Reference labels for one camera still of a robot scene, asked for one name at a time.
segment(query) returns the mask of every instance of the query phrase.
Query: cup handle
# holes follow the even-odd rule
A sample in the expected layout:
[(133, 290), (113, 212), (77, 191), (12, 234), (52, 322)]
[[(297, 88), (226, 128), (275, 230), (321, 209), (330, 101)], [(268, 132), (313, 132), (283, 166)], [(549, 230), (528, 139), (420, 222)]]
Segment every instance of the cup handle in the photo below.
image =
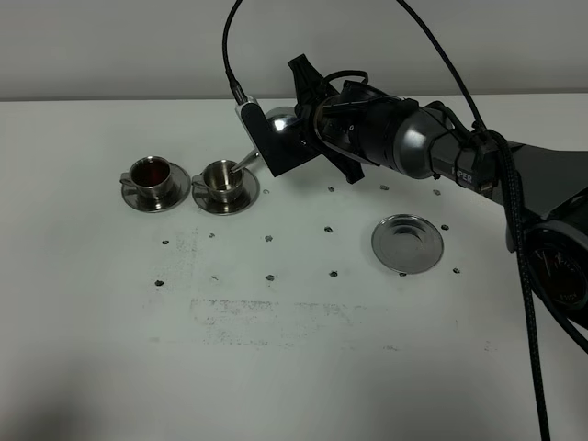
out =
[(120, 175), (120, 183), (125, 185), (125, 186), (130, 186), (130, 187), (137, 187), (135, 185), (134, 182), (132, 182), (132, 180), (130, 179), (130, 174), (128, 172), (123, 173), (122, 175)]
[(192, 186), (204, 188), (206, 190), (206, 184), (204, 184), (204, 182), (202, 182), (200, 180), (201, 177), (202, 177), (202, 175), (196, 175), (196, 176), (192, 177)]

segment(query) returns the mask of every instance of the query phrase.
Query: stainless steel cup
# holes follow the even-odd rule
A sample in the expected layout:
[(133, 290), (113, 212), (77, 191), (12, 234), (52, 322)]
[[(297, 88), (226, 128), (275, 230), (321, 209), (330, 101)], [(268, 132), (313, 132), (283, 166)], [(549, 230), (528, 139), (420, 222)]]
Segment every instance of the stainless steel cup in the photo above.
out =
[(171, 165), (159, 156), (147, 156), (120, 175), (120, 183), (137, 188), (144, 198), (161, 199), (174, 189)]
[(229, 204), (243, 193), (243, 170), (232, 172), (237, 163), (223, 159), (208, 165), (192, 184), (203, 187), (210, 197), (221, 204)]

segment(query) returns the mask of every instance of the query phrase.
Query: empty saucer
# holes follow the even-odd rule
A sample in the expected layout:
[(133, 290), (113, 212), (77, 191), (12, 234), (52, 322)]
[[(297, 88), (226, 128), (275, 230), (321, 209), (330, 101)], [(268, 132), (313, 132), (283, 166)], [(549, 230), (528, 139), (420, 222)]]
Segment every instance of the empty saucer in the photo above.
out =
[(372, 233), (371, 246), (382, 264), (406, 274), (422, 273), (435, 266), (444, 248), (438, 229), (411, 214), (390, 216), (380, 222)]

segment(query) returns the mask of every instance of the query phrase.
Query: white wall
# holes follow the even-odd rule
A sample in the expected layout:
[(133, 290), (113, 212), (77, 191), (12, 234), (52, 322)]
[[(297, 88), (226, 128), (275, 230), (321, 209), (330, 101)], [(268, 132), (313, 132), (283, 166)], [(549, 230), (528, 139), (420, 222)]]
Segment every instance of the white wall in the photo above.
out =
[[(588, 90), (586, 0), (412, 0), (474, 92)], [(0, 98), (227, 96), (232, 0), (0, 0)], [(230, 38), (248, 93), (292, 96), (287, 62), (368, 70), (390, 93), (457, 91), (393, 0), (245, 0)]]

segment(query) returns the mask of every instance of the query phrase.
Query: black cable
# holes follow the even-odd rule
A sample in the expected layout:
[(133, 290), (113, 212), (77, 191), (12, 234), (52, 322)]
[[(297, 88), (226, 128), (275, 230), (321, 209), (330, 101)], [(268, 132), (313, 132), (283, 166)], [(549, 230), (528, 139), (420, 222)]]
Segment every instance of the black cable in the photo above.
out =
[(224, 30), (222, 31), (222, 60), (224, 62), (224, 72), (227, 74), (227, 78), (229, 79), (229, 87), (231, 88), (232, 95), (235, 97), (237, 104), (244, 104), (247, 102), (247, 95), (241, 88), (241, 85), (235, 78), (234, 73), (231, 69), (231, 64), (229, 63), (229, 50), (227, 49), (228, 46), (228, 39), (229, 39), (229, 29), (231, 28), (232, 19), (235, 17), (237, 13), (237, 9), (243, 0), (236, 0), (235, 4), (231, 8), (231, 12), (227, 17), (227, 21), (224, 24)]
[(418, 14), (414, 12), (414, 9), (408, 6), (408, 4), (404, 0), (396, 1), (399, 3), (400, 6), (402, 6), (406, 10), (406, 12), (410, 14), (414, 21), (416, 21), (416, 23), (421, 27), (426, 36), (431, 40), (431, 43), (433, 43), (433, 46), (435, 46), (435, 49), (439, 53), (439, 56), (445, 62), (447, 69), (449, 69), (449, 71), (455, 78), (456, 83), (458, 83), (459, 90), (461, 91), (461, 94), (464, 96), (464, 98), (466, 98), (468, 106), (471, 109), (471, 113), (473, 113), (474, 115), (474, 119), (478, 122), (481, 128), (484, 129), (486, 126), (484, 125), (484, 121), (482, 120), (480, 112), (476, 107), (476, 103), (474, 103), (473, 98), (469, 94), (468, 88), (461, 79), (461, 76), (459, 76), (458, 70), (455, 68), (451, 60), (449, 60), (449, 57), (447, 57), (447, 54), (445, 53), (445, 51), (443, 50), (435, 36), (433, 35), (433, 32), (431, 32), (431, 29), (429, 29), (429, 27), (426, 26), (426, 24), (421, 20)]
[(550, 440), (548, 410), (543, 390), (543, 379), (541, 375), (541, 359), (539, 356), (539, 341), (537, 337), (537, 322), (535, 307), (533, 304), (533, 289), (529, 275), (528, 262), (525, 252), (525, 235), (523, 231), (522, 212), (524, 207), (523, 187), (521, 179), (515, 168), (513, 152), (508, 146), (506, 139), (493, 130), (488, 133), (496, 142), (499, 149), (499, 166), (501, 169), (501, 182), (503, 187), (504, 211), (509, 230), (513, 236), (516, 250), (516, 261), (518, 264), (521, 289), (523, 290), (523, 301), (525, 305), (526, 333), (531, 358), (531, 372), (533, 375), (533, 386), (535, 388), (535, 402), (539, 419), (539, 430), (543, 441)]
[(418, 23), (426, 36), (431, 40), (433, 46), (445, 62), (447, 68), (452, 73), (456, 82), (458, 83), (461, 93), (468, 101), (469, 108), (476, 120), (474, 127), (482, 134), (487, 133), (498, 146), (499, 151), (499, 166), (501, 170), (501, 182), (503, 189), (503, 204), (504, 214), (511, 234), (513, 235), (514, 247), (516, 250), (516, 262), (518, 264), (519, 278), (521, 281), (521, 289), (523, 291), (523, 302), (525, 305), (526, 317), (526, 333), (529, 346), (529, 356), (531, 358), (531, 372), (533, 376), (533, 386), (535, 389), (535, 402), (537, 404), (537, 415), (539, 419), (539, 430), (541, 432), (541, 439), (549, 441), (549, 420), (547, 405), (545, 403), (545, 392), (543, 391), (543, 379), (541, 375), (541, 360), (539, 357), (539, 342), (537, 338), (537, 323), (535, 318), (535, 308), (533, 304), (533, 290), (531, 288), (531, 277), (529, 275), (528, 262), (525, 254), (525, 236), (523, 231), (523, 210), (524, 210), (524, 194), (523, 185), (520, 176), (516, 171), (515, 159), (513, 152), (508, 146), (508, 142), (502, 135), (495, 131), (486, 131), (480, 112), (469, 94), (468, 88), (461, 80), (458, 71), (453, 63), (447, 57), (447, 54), (436, 40), (431, 30), (421, 20), (421, 18), (414, 12), (414, 10), (406, 4), (404, 0), (396, 0)]

